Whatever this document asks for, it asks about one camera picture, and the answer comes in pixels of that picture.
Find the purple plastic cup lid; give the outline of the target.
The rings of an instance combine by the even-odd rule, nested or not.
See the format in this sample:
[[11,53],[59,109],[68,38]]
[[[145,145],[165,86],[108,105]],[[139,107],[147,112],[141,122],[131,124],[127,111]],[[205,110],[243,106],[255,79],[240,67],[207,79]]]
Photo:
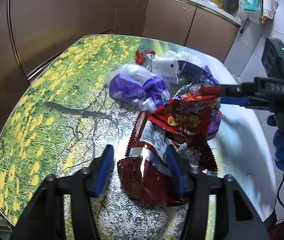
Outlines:
[[206,135],[207,140],[213,139],[218,133],[222,117],[223,117],[223,114],[220,111],[218,111],[216,115],[212,118],[211,124],[208,128],[208,132]]

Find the bright red snack wrapper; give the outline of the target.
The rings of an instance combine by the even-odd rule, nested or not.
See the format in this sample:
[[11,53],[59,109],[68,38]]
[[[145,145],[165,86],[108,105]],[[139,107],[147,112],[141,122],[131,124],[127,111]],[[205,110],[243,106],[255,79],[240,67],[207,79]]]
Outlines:
[[221,98],[211,91],[215,87],[200,86],[170,99],[151,113],[149,120],[172,133],[206,137],[211,120],[221,107]]

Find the dark blue foil wrapper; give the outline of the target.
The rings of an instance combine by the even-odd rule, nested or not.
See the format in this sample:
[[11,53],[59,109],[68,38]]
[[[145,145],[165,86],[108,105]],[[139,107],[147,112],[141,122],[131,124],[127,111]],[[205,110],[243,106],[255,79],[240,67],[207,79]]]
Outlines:
[[188,61],[178,60],[178,78],[187,79],[194,84],[205,84],[217,86],[218,80],[215,79],[207,65],[200,67]]

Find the dark red snack bag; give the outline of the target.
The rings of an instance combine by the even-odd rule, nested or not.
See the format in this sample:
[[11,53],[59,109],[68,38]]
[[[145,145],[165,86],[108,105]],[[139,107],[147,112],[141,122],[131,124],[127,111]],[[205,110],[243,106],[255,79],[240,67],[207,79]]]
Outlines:
[[201,135],[186,137],[151,121],[149,112],[140,112],[132,131],[125,158],[117,163],[123,189],[146,204],[180,206],[181,195],[168,168],[166,149],[172,145],[180,157],[201,171],[217,175],[217,164],[207,140]]

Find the purple white plastic bag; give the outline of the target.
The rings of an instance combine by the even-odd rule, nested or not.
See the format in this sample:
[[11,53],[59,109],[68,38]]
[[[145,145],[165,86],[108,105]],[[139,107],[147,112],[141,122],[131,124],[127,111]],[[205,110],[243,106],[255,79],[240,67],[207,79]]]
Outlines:
[[106,85],[111,98],[120,102],[135,100],[142,111],[154,112],[170,98],[166,81],[138,64],[124,64],[109,75]]

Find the white carton box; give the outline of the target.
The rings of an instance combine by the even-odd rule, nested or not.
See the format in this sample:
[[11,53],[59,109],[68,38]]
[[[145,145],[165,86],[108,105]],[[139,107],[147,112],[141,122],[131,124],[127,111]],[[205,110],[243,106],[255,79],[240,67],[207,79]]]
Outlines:
[[166,82],[174,85],[178,84],[179,66],[175,59],[154,59],[152,61],[152,73],[162,77]]

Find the orange red small wrapper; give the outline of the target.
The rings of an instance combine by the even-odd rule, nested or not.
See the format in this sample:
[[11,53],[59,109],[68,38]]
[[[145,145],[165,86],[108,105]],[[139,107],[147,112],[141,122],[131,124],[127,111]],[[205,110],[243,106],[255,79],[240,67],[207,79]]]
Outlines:
[[135,52],[135,63],[146,67],[152,63],[155,55],[154,50],[141,48]]

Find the hanging bags on wall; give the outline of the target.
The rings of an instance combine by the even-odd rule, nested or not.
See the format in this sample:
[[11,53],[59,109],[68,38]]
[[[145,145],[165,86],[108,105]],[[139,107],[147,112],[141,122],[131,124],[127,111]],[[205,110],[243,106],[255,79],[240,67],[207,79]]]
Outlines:
[[238,0],[237,18],[255,24],[265,24],[272,20],[278,7],[278,0]]

